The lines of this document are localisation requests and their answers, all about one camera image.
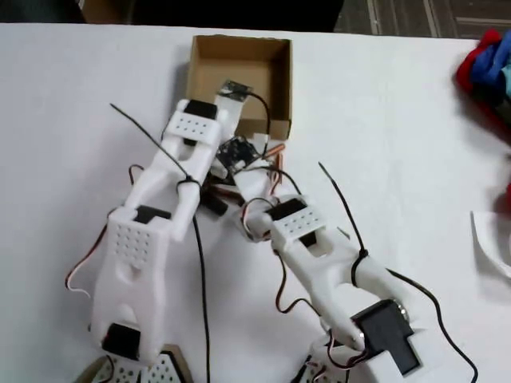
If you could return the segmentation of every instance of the circuit board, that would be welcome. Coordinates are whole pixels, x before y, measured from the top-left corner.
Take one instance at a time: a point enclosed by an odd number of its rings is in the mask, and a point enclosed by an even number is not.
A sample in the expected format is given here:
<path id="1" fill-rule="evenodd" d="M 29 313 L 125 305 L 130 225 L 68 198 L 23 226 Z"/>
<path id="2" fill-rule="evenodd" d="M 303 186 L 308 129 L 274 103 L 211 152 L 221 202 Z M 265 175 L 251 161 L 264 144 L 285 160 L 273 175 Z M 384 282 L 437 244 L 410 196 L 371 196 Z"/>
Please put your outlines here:
<path id="1" fill-rule="evenodd" d="M 257 160 L 259 153 L 245 137 L 235 136 L 218 148 L 216 158 L 229 173 L 236 174 Z"/>

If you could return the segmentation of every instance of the black wire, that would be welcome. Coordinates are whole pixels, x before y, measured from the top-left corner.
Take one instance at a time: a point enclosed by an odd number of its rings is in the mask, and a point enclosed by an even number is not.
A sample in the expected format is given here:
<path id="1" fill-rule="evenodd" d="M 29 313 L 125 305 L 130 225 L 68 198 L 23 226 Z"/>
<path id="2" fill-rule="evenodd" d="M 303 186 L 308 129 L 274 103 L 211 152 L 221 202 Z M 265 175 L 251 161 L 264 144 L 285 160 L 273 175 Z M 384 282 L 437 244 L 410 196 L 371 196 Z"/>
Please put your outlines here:
<path id="1" fill-rule="evenodd" d="M 318 164 L 319 164 L 319 167 L 321 168 L 321 170 L 323 170 L 325 175 L 328 177 L 330 182 L 332 182 L 332 185 L 334 185 L 334 189 L 337 192 L 337 195 L 339 196 L 339 198 L 343 202 L 344 210 L 346 210 L 346 213 L 348 214 L 348 218 L 350 219 L 350 222 L 351 222 L 351 226 L 353 227 L 353 230 L 355 230 L 355 234 L 357 235 L 358 244 L 360 245 L 360 250 L 366 250 L 366 248 L 364 247 L 364 243 L 362 241 L 362 236 L 360 235 L 360 232 L 358 232 L 357 224 L 355 223 L 355 220 L 353 219 L 353 215 L 351 214 L 350 207 L 348 206 L 348 202 L 344 198 L 344 195 L 341 192 L 341 189 L 339 189 L 339 186 L 337 185 L 335 180 L 332 178 L 330 173 L 325 169 L 323 164 L 321 164 L 320 162 L 318 162 Z"/>
<path id="2" fill-rule="evenodd" d="M 344 199 L 342 192 L 339 190 L 339 186 L 337 185 L 335 180 L 330 176 L 330 174 L 327 172 L 325 167 L 320 162 L 319 162 L 319 166 L 325 172 L 327 177 L 330 179 L 330 181 L 334 185 L 334 189 L 337 191 L 337 194 L 341 198 L 344 208 L 346 209 L 346 213 L 350 217 L 351 225 L 353 226 L 353 229 L 355 230 L 355 233 L 357 234 L 358 241 L 360 243 L 360 252 L 358 253 L 358 258 L 355 260 L 355 262 L 353 263 L 353 266 L 351 267 L 351 281 L 353 282 L 354 286 L 357 286 L 356 285 L 356 272 L 357 272 L 358 265 L 360 265 L 361 261 L 363 261 L 366 257 L 369 256 L 369 253 L 363 246 L 362 237 L 360 236 L 360 233 L 358 232 L 357 225 L 355 224 L 355 221 L 353 220 L 353 216 L 351 215 L 350 208 L 348 207 L 348 204 L 347 204 L 346 200 Z M 398 278 L 398 279 L 402 280 L 403 282 L 408 283 L 412 287 L 415 287 L 417 290 L 421 291 L 426 297 L 428 297 L 431 300 L 431 302 L 433 302 L 434 308 L 437 313 L 438 326 L 440 327 L 441 332 L 443 333 L 446 340 L 449 342 L 450 346 L 454 349 L 454 351 L 456 351 L 458 353 L 458 355 L 460 357 L 462 357 L 467 362 L 467 364 L 472 368 L 473 378 L 472 378 L 471 383 L 475 383 L 477 381 L 477 378 L 479 377 L 479 372 L 477 370 L 477 367 L 472 362 L 472 360 L 469 357 L 467 357 L 463 351 L 461 351 L 461 349 L 456 345 L 456 343 L 454 343 L 454 341 L 450 337 L 449 333 L 447 332 L 447 329 L 446 329 L 443 319 L 442 319 L 442 309 L 440 307 L 440 302 L 437 300 L 437 298 L 433 295 L 433 293 L 431 293 L 429 290 L 427 290 L 423 285 L 421 285 L 418 282 L 415 282 L 413 279 L 405 277 L 404 275 L 401 275 L 391 269 L 387 269 L 387 270 L 395 278 Z"/>
<path id="3" fill-rule="evenodd" d="M 252 170 L 257 170 L 257 169 L 264 169 L 264 170 L 269 170 L 270 172 L 277 172 L 279 174 L 282 174 L 283 176 L 285 176 L 288 180 L 291 181 L 291 183 L 293 184 L 293 187 L 295 188 L 296 192 L 300 195 L 302 195 L 302 192 L 300 191 L 300 188 L 298 187 L 298 185 L 296 184 L 295 180 L 293 180 L 293 177 L 291 177 L 289 174 L 287 174 L 284 170 L 282 169 L 279 169 L 279 168 L 275 168 L 273 166 L 256 166 L 255 168 L 249 168 L 246 170 L 246 172 L 250 172 Z"/>
<path id="4" fill-rule="evenodd" d="M 195 216 L 193 216 L 193 228 L 195 229 L 197 246 L 199 247 L 200 281 L 202 284 L 202 314 L 204 317 L 204 333 L 206 335 L 206 380 L 209 383 L 211 381 L 211 369 L 210 369 L 208 302 L 206 299 L 206 266 L 204 263 L 204 252 L 202 249 L 202 241 L 200 240 L 199 224 L 197 222 L 197 217 L 195 217 Z"/>
<path id="5" fill-rule="evenodd" d="M 128 120 L 130 120 L 131 122 L 133 122 L 135 124 L 135 126 L 137 128 L 139 128 L 152 142 L 153 144 L 155 144 L 170 160 L 172 160 L 172 162 L 174 164 L 176 164 L 176 166 L 186 175 L 188 176 L 188 172 L 183 168 L 183 165 L 181 165 L 179 163 L 178 160 L 176 160 L 173 156 L 170 155 L 169 152 L 167 152 L 163 146 L 160 145 L 160 143 L 158 141 L 156 141 L 150 134 L 147 130 L 145 130 L 142 125 L 140 125 L 137 120 L 135 120 L 133 117 L 131 117 L 128 113 L 124 112 L 122 109 L 118 108 L 116 105 L 114 104 L 110 104 L 110 106 L 112 108 L 114 108 L 115 110 L 117 110 L 120 114 L 122 114 L 124 117 L 126 117 Z"/>
<path id="6" fill-rule="evenodd" d="M 444 337 L 446 337 L 446 340 L 449 342 L 450 346 L 456 351 L 460 357 L 462 357 L 467 364 L 472 367 L 473 370 L 473 377 L 471 383 L 475 383 L 477 381 L 477 378 L 479 377 L 479 371 L 477 370 L 477 366 L 473 363 L 472 360 L 470 360 L 469 357 L 466 356 L 466 354 L 461 351 L 461 349 L 454 343 L 453 339 L 450 337 L 449 333 L 447 332 L 446 326 L 444 325 L 444 321 L 442 318 L 442 309 L 440 307 L 440 302 L 438 301 L 437 297 L 433 295 L 431 291 L 426 289 L 423 285 L 421 285 L 418 282 L 415 282 L 413 279 L 410 279 L 408 277 L 405 277 L 404 275 L 399 274 L 398 272 L 387 269 L 389 273 L 391 273 L 395 278 L 401 279 L 403 282 L 408 283 L 409 285 L 415 287 L 417 290 L 419 290 L 421 293 L 423 293 L 426 297 L 430 299 L 430 301 L 434 305 L 434 309 L 437 312 L 437 319 L 438 319 L 438 326 L 440 327 L 440 331 L 442 334 L 444 334 Z"/>
<path id="7" fill-rule="evenodd" d="M 261 154 L 261 157 L 266 156 L 266 151 L 268 150 L 268 143 L 270 142 L 270 129 L 271 129 L 271 113 L 270 113 L 270 107 L 268 106 L 268 103 L 257 93 L 253 93 L 250 91 L 244 91 L 244 90 L 232 90 L 227 92 L 218 92 L 221 96 L 228 96 L 229 94 L 242 94 L 245 96 L 251 96 L 256 98 L 257 100 L 261 101 L 261 104 L 263 104 L 264 110 L 266 111 L 266 143 L 264 144 L 263 153 Z"/>

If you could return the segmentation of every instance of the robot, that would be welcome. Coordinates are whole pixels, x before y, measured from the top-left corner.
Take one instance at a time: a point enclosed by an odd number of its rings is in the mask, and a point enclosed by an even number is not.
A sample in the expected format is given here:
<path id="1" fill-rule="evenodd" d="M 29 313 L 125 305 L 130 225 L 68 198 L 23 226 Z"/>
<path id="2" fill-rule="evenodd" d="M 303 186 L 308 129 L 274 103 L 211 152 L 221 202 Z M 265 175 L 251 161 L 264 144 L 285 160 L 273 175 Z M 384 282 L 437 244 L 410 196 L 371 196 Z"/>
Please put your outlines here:
<path id="1" fill-rule="evenodd" d="M 320 316 L 326 334 L 313 342 L 293 382 L 431 381 L 430 373 L 442 364 L 436 351 L 438 339 L 430 330 L 414 327 L 418 313 L 408 290 L 368 256 L 356 226 L 359 249 L 329 226 L 312 198 L 298 187 L 275 182 L 287 173 L 277 172 L 264 159 L 267 142 L 259 154 L 235 136 L 244 102 L 251 95 L 248 87 L 228 81 L 213 104 L 180 101 L 161 143 L 149 137 L 158 146 L 151 165 L 125 203 L 108 217 L 90 333 L 110 357 L 92 381 L 135 382 L 139 374 L 142 382 L 167 381 L 167 375 L 160 375 L 158 366 L 163 372 L 163 365 L 171 366 L 167 373 L 177 373 L 176 354 L 163 352 L 164 270 L 172 243 L 182 241 L 191 223 L 196 223 L 208 173 L 231 177 L 245 201 L 236 216 L 241 233 L 253 242 L 270 241 Z M 172 212 L 147 205 L 169 185 L 178 200 Z M 349 317 L 335 299 L 336 289 L 346 283 L 375 295 L 379 302 Z M 185 375 L 189 372 L 177 373 L 176 381 L 188 381 Z"/>

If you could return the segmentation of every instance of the red cloth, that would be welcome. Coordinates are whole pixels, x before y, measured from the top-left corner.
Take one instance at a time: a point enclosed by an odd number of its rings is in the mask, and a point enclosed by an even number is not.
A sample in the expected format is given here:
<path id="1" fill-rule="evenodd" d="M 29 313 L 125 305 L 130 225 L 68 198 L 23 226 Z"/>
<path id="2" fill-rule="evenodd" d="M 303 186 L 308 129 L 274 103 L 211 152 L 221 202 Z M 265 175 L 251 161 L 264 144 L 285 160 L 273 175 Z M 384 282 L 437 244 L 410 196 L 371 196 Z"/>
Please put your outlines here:
<path id="1" fill-rule="evenodd" d="M 456 71 L 456 82 L 468 94 L 472 93 L 473 85 L 470 82 L 470 70 L 472 69 L 473 62 L 479 53 L 482 53 L 489 45 L 495 44 L 501 40 L 501 35 L 496 30 L 487 30 L 481 41 L 466 59 L 462 62 Z M 490 118 L 491 121 L 498 124 L 502 128 L 508 128 L 505 122 L 493 111 L 493 109 L 482 101 L 475 101 L 479 109 Z"/>

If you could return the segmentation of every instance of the fabric pile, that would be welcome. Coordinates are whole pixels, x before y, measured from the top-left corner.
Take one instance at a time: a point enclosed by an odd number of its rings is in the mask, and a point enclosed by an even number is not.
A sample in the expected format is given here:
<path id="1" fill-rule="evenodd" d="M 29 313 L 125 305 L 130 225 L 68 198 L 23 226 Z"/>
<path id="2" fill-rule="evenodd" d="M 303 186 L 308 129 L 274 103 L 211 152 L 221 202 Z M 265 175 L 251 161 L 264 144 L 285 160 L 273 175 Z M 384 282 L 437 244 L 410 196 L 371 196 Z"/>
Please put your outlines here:
<path id="1" fill-rule="evenodd" d="M 462 62 L 456 81 L 498 126 L 511 128 L 511 30 L 488 30 Z M 506 195 L 511 207 L 511 184 Z"/>

